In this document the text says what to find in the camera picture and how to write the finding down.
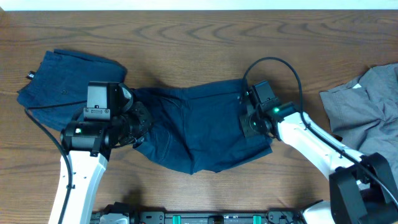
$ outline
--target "gray fabric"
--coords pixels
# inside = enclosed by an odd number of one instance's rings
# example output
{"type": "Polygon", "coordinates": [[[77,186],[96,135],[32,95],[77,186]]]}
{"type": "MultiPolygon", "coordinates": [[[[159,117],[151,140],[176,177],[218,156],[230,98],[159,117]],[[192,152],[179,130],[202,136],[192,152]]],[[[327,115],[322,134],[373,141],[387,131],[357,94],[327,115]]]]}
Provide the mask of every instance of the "gray fabric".
{"type": "Polygon", "coordinates": [[[398,181],[398,63],[371,68],[320,93],[333,134],[364,154],[378,152],[398,181]]]}

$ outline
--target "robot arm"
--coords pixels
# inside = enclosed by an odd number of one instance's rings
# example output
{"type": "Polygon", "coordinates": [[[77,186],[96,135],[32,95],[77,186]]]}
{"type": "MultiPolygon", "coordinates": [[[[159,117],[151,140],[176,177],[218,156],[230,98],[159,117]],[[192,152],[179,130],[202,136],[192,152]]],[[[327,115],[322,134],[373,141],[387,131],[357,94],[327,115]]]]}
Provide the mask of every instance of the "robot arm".
{"type": "Polygon", "coordinates": [[[72,190],[64,207],[68,171],[61,158],[60,181],[49,223],[58,223],[62,210],[62,223],[89,223],[112,148],[117,143],[136,143],[152,123],[148,110],[134,101],[124,84],[90,82],[84,121],[71,121],[61,132],[61,143],[73,174],[72,190]]]}
{"type": "Polygon", "coordinates": [[[398,190],[384,157],[378,153],[365,156],[340,143],[317,126],[308,114],[301,114],[293,103],[282,105],[267,81],[252,86],[243,101],[248,113],[240,120],[248,140],[257,134],[272,135],[301,152],[329,180],[331,202],[305,209],[302,215],[308,224],[392,223],[398,220],[391,195],[360,167],[376,176],[396,198],[398,190]],[[357,164],[332,147],[352,157],[357,164]],[[370,186],[361,190],[360,183],[370,186]]]}

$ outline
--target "wooden table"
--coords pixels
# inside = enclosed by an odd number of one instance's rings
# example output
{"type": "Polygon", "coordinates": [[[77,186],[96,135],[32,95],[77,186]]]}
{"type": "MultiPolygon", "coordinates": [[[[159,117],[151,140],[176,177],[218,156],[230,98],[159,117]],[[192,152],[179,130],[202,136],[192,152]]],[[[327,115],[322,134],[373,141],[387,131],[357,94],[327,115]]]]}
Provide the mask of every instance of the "wooden table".
{"type": "MultiPolygon", "coordinates": [[[[396,11],[0,12],[0,19],[0,223],[46,223],[55,197],[60,154],[16,101],[46,50],[117,60],[132,88],[241,78],[258,58],[280,57],[301,76],[305,110],[326,130],[318,92],[398,58],[396,11]]],[[[264,62],[249,75],[250,83],[264,79],[282,100],[297,102],[297,83],[282,64],[264,62]]],[[[272,148],[243,166],[194,175],[130,147],[114,150],[95,210],[114,201],[243,211],[328,200],[328,182],[311,163],[281,142],[272,148]]]]}

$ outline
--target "blue fabric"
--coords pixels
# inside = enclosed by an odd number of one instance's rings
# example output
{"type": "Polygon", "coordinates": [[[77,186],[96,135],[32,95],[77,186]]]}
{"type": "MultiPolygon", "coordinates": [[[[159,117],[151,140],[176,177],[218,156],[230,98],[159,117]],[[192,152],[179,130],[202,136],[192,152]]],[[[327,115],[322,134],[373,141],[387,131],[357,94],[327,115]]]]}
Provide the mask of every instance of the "blue fabric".
{"type": "Polygon", "coordinates": [[[239,115],[242,81],[228,80],[191,88],[134,90],[155,119],[136,150],[169,169],[193,174],[220,172],[271,153],[271,138],[246,139],[239,115]]]}
{"type": "MultiPolygon", "coordinates": [[[[17,101],[25,108],[87,100],[90,81],[123,82],[127,70],[112,60],[67,50],[46,52],[33,80],[19,91],[17,101]]],[[[33,110],[41,123],[61,131],[73,113],[85,106],[33,110]]]]}

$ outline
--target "green connector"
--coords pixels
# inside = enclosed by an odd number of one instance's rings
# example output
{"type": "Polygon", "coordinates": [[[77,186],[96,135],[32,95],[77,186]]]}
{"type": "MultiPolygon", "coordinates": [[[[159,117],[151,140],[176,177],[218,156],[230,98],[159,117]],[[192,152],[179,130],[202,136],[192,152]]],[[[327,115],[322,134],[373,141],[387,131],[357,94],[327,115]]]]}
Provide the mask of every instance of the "green connector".
{"type": "Polygon", "coordinates": [[[261,224],[261,216],[253,215],[253,224],[261,224]]]}
{"type": "Polygon", "coordinates": [[[174,215],[173,216],[173,224],[181,224],[181,216],[174,215]]]}

